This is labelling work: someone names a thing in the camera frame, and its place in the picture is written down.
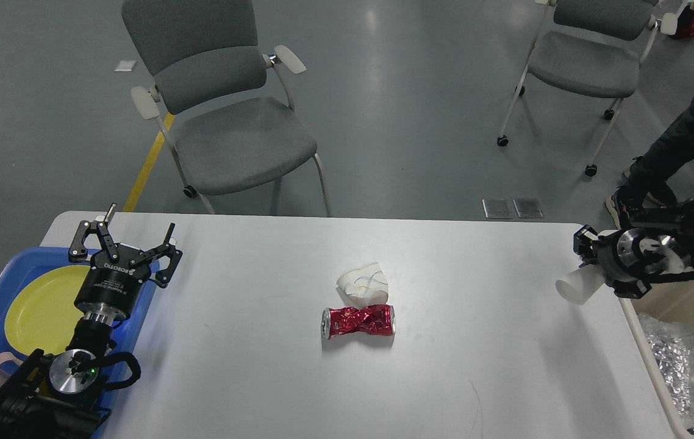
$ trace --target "crumpled paper cup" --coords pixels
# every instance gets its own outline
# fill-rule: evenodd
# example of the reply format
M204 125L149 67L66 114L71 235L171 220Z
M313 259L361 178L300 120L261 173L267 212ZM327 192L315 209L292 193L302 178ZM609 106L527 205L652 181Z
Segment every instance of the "crumpled paper cup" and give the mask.
M388 280L377 262L345 273L336 286L359 308L388 303Z

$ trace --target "blue tray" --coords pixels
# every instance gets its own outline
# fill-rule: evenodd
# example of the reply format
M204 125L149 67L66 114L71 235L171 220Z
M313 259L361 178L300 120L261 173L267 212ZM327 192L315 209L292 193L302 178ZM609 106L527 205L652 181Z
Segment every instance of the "blue tray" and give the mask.
M24 287L30 282L40 277L43 273L50 272L63 266L70 265L68 262L68 248L57 247L34 247L28 248L16 256L6 264L3 273L0 275L0 353L13 352L19 359L24 359L26 356L19 355L10 345L5 337L5 316L10 304L21 292ZM159 264L152 264L152 272L158 270ZM155 291L155 284L147 282L141 289L141 295L138 297L138 303L133 310L133 316L125 321L121 327L113 331L111 338L116 342L115 352L126 351L132 352L135 347L135 340L138 339L138 333L141 332L141 325L144 323L146 311L149 309L149 304L152 302L152 296ZM7 362L1 367L8 373L13 373L16 370L16 365ZM124 372L127 369L125 364L120 364L115 367L106 368L109 375L109 381L119 381L124 377ZM105 392L98 399L98 405L110 409L115 402L116 391ZM101 437L103 428L100 428L93 434L93 439Z

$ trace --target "can lid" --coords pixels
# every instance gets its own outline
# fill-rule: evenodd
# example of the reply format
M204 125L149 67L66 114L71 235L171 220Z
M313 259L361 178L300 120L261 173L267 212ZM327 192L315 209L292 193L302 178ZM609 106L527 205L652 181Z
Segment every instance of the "can lid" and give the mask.
M395 335L395 309L393 305L391 305L391 330L393 331L393 335Z
M326 340L331 339L331 309L323 310L323 319L320 321L320 333Z

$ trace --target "gray chair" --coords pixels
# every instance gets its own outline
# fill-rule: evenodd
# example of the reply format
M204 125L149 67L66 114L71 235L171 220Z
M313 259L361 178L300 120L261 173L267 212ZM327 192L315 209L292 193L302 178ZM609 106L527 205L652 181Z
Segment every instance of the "gray chair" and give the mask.
M314 159L326 212L331 216L317 142L299 122L282 65L306 70L285 46L264 55L257 47L250 0L126 0L122 20L141 60L154 78L149 89L131 94L141 117L157 120L176 162L184 192L223 195L278 180ZM162 99L171 114L203 102L266 84L273 68L288 105L275 98L253 98L177 122L171 132L160 119Z
M657 0L536 0L536 3L545 5L545 13L531 43L526 67L515 87L512 103L496 143L499 146L509 144L506 129L515 103L526 91L523 86L526 73L553 87L579 95L612 98L609 108L604 111L604 119L610 121L610 126L584 170L585 175L593 177L597 173L596 158L618 120L623 100L637 89L640 66L648 57L656 39L659 23L651 14L651 9ZM651 36L642 55L554 30L540 38L542 25L551 7L556 8L553 21L563 26L591 30L625 41L634 41L646 29L651 31ZM668 33L668 26L662 26L662 31Z

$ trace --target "yellow floor line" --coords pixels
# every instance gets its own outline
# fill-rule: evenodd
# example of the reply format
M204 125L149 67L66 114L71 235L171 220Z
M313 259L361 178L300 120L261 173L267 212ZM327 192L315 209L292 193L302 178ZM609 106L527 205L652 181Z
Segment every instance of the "yellow floor line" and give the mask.
M170 129L172 123L174 123L174 115L169 114L166 116L164 123L165 127ZM122 212L133 212L135 210L135 205L138 204L138 199L141 197L144 186L146 186L146 181L149 180L149 174L152 172L152 167L154 167L157 161L157 156L160 155L160 150L163 148L164 142L165 138L163 137L163 133L158 132L154 144L152 144L152 148L149 150L149 154L146 155L144 166L141 167L141 172L139 172L138 177L135 178L133 189L130 190L130 195L127 196L127 201L124 202Z

